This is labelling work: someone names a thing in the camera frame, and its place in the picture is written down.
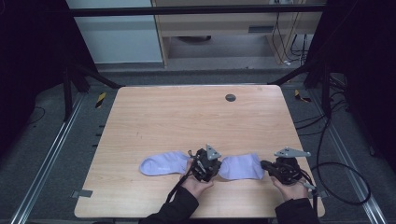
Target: wall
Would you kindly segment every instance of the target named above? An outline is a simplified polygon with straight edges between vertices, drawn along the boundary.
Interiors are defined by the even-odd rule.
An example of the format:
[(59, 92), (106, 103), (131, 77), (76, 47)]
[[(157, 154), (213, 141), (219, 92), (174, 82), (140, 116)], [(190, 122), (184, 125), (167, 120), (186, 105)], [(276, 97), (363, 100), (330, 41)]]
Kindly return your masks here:
[[(151, 7), (149, 0), (66, 0), (70, 8)], [(153, 16), (75, 17), (95, 63), (161, 63)]]

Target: black curtain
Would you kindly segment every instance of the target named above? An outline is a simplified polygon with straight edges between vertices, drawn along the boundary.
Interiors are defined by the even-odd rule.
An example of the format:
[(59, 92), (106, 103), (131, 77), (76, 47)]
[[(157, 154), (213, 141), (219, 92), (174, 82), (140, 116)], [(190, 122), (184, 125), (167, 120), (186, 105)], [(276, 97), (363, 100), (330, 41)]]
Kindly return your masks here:
[[(79, 63), (97, 72), (64, 0), (4, 0), (0, 4), (0, 153), (16, 139), (35, 108), (35, 97), (63, 82), (63, 70)], [(74, 74), (82, 79), (84, 74)]]

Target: white sock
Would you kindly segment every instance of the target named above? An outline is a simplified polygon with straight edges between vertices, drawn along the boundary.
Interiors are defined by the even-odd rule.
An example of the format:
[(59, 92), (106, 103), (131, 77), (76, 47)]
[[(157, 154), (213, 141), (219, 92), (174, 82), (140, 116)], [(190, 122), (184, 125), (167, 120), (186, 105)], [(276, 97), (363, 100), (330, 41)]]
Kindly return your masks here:
[(189, 159), (181, 151), (165, 152), (145, 158), (139, 169), (144, 175), (184, 174)]
[(224, 179), (262, 179), (264, 170), (256, 153), (229, 156), (222, 160), (219, 175)]

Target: wooden table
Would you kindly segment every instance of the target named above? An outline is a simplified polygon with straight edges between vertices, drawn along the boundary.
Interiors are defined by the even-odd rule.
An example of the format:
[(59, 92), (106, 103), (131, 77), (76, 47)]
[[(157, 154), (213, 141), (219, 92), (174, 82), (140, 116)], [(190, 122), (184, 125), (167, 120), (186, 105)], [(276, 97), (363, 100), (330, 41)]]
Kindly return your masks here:
[[(228, 102), (227, 94), (236, 100)], [(284, 147), (301, 149), (278, 86), (156, 86), (121, 88), (106, 123), (83, 189), (77, 217), (146, 217), (159, 211), (180, 175), (145, 176), (143, 159), (180, 150), (186, 155), (210, 144), (226, 156), (257, 153), (275, 161)], [(309, 174), (306, 158), (300, 166)], [(202, 195), (192, 217), (274, 217), (282, 203), (269, 175), (227, 181)], [(321, 200), (318, 213), (324, 214)]]

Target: aluminum rail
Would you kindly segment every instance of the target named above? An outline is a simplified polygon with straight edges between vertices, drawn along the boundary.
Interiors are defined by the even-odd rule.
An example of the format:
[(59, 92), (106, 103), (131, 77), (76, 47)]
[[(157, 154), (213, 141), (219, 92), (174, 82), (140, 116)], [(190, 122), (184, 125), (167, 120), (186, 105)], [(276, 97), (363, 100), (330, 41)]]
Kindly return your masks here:
[(237, 6), (192, 6), (192, 7), (115, 7), (115, 8), (72, 8), (69, 10), (48, 10), (53, 15), (72, 17), (103, 16), (145, 16), (177, 14), (226, 14), (226, 13), (276, 13), (276, 12), (320, 12), (337, 10), (343, 5), (326, 4), (300, 5), (237, 5)]
[(46, 183), (46, 180), (50, 174), (50, 171), (56, 159), (58, 158), (59, 152), (61, 151), (62, 146), (64, 145), (64, 141), (67, 135), (69, 134), (69, 131), (73, 126), (73, 123), (76, 120), (84, 96), (85, 93), (78, 93), (78, 97), (74, 105), (74, 110), (73, 110), (74, 112), (72, 113), (70, 119), (65, 121), (64, 124), (62, 125), (60, 131), (58, 132), (58, 135), (56, 136), (52, 146), (49, 149), (49, 153), (47, 154), (46, 159), (44, 159), (40, 170), (35, 176), (35, 180), (30, 186), (25, 197), (23, 198), (17, 211), (14, 213), (14, 216), (10, 220), (10, 224), (23, 224), (26, 222), (27, 218), (29, 217), (32, 208), (35, 205), (35, 201), (37, 200), (38, 195), (43, 189), (44, 184)]

